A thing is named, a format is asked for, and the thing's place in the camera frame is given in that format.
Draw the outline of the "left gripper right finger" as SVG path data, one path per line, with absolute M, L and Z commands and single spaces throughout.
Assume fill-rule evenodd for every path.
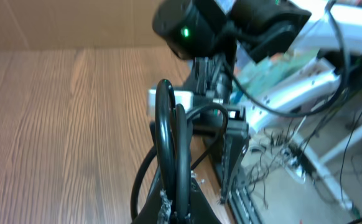
M 195 179 L 191 179 L 187 223 L 221 224 Z

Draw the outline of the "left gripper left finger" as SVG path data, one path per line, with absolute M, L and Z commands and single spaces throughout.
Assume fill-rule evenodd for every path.
M 172 201 L 168 199 L 162 184 L 157 184 L 142 210 L 132 224 L 169 224 L 172 214 Z

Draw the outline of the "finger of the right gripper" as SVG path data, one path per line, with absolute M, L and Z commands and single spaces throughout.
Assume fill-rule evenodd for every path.
M 219 204 L 225 204 L 238 174 L 249 142 L 249 126 L 244 121 L 230 121 L 214 145 L 211 161 L 220 184 Z

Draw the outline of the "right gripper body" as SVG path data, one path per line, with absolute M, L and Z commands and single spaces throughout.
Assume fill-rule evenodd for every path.
M 180 87 L 188 135 L 221 135 L 230 121 L 246 122 L 246 110 L 230 100 L 232 81 L 230 66 L 223 56 L 192 60 L 190 75 Z

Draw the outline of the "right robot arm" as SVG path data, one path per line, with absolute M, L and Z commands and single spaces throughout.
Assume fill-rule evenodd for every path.
M 162 89 L 148 92 L 148 110 L 154 112 L 159 99 L 168 98 L 187 111 L 214 103 L 218 110 L 230 108 L 231 91 L 240 86 L 233 73 L 236 48 L 242 46 L 254 62 L 288 51 L 302 36 L 313 9 L 298 1 L 236 1 L 228 12 L 215 1 L 164 1 L 152 21 L 154 32 L 182 60 L 192 60 L 192 71 L 175 90 L 166 81 Z M 362 9 L 325 5 L 327 26 L 334 33 L 314 35 L 309 46 L 319 46 L 335 66 L 330 98 L 313 116 L 330 109 L 347 91 L 362 87 Z

